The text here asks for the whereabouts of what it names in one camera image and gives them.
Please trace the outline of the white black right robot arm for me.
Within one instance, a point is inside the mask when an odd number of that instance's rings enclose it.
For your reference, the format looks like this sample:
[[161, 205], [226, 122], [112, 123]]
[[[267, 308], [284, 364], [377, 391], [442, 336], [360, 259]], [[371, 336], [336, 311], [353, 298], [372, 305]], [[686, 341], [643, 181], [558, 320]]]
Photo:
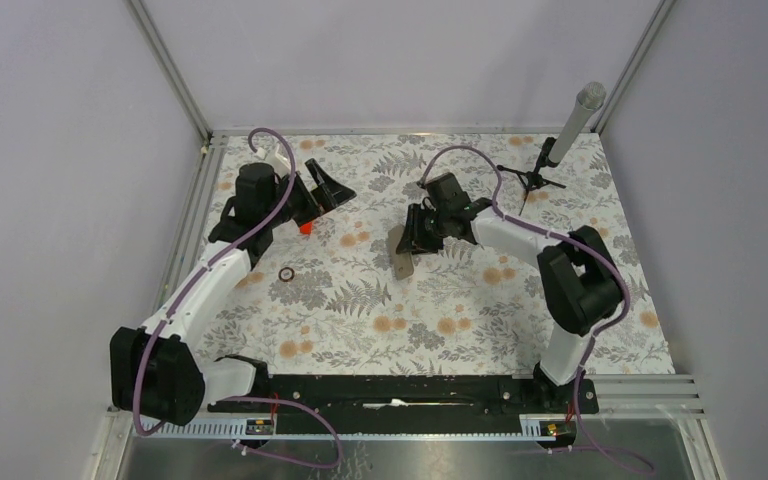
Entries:
[[599, 233], [581, 227], [553, 232], [504, 214], [489, 198], [473, 200], [451, 173], [423, 186], [427, 195], [409, 205], [405, 224], [391, 231], [388, 248], [398, 278], [412, 273], [415, 255], [441, 251], [445, 239], [493, 248], [539, 271], [553, 327], [537, 366], [535, 402], [557, 412], [573, 398], [593, 330], [624, 304], [628, 292]]

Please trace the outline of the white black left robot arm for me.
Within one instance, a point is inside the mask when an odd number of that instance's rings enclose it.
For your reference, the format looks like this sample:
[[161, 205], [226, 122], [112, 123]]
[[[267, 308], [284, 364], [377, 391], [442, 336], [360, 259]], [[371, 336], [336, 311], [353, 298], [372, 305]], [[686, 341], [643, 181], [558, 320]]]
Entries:
[[276, 227], [303, 226], [347, 204], [356, 193], [313, 159], [308, 189], [288, 160], [239, 168], [234, 194], [208, 235], [202, 257], [172, 296], [138, 328], [121, 327], [110, 340], [112, 403], [143, 416], [184, 426], [200, 409], [233, 398], [256, 411], [269, 401], [264, 363], [226, 355], [199, 360], [195, 346], [231, 291], [273, 241]]

